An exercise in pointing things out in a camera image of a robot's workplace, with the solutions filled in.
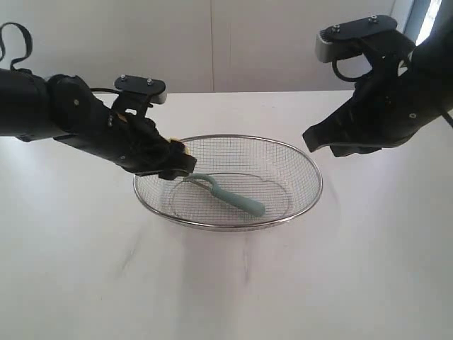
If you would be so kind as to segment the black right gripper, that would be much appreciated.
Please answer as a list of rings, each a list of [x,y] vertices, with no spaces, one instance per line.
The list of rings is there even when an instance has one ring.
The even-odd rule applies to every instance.
[[[430,122],[430,80],[410,65],[386,57],[353,97],[302,137],[310,152],[330,147],[334,157],[371,154],[402,145]]]

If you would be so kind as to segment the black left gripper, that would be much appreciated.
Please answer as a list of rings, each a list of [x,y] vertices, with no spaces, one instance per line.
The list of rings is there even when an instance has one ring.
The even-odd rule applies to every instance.
[[[101,102],[76,102],[69,109],[69,146],[112,162],[138,177],[186,177],[197,159],[161,136],[153,120],[118,112]]]

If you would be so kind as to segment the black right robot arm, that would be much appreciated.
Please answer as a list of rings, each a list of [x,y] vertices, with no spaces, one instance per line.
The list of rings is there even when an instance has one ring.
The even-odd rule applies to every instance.
[[[388,40],[361,40],[372,69],[352,96],[302,135],[310,152],[330,147],[335,157],[398,147],[443,117],[452,122],[452,34],[430,37],[413,50]]]

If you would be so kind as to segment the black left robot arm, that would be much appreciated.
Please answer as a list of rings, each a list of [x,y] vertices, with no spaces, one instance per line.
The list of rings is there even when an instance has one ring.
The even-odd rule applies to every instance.
[[[146,117],[166,100],[162,80],[124,76],[106,106],[78,76],[45,80],[30,72],[1,70],[1,135],[23,142],[53,139],[110,161],[137,176],[174,180],[195,170],[196,158],[178,140],[162,137]]]

